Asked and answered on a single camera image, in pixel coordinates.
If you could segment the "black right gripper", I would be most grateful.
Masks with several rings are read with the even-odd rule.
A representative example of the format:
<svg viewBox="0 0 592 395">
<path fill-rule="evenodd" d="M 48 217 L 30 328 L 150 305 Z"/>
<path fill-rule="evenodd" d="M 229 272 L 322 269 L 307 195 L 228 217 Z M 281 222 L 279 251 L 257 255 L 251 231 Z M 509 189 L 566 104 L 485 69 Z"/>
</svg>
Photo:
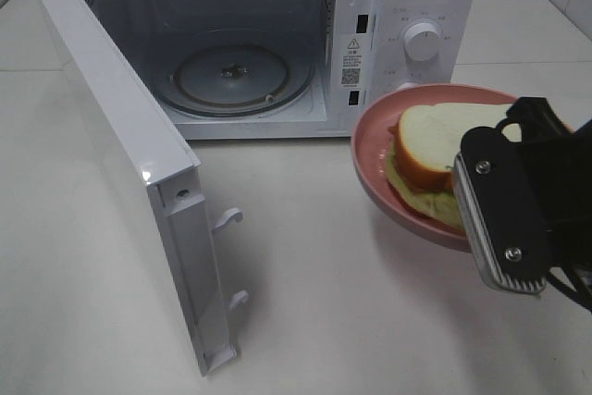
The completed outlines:
<svg viewBox="0 0 592 395">
<path fill-rule="evenodd" d="M 544 97 L 519 97 L 504 127 L 462 136 L 452 189 L 482 280 L 539 294 L 553 266 L 591 267 L 591 137 L 564 124 Z"/>
</svg>

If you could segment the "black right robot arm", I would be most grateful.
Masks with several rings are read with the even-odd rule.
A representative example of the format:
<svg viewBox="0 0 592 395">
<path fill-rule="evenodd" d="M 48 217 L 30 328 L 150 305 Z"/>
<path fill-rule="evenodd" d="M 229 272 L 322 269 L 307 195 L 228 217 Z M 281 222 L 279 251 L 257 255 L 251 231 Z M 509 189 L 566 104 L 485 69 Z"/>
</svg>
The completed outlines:
<svg viewBox="0 0 592 395">
<path fill-rule="evenodd" d="M 541 97 L 462 136 L 453 192 L 481 278 L 591 307 L 591 125 L 569 130 Z"/>
</svg>

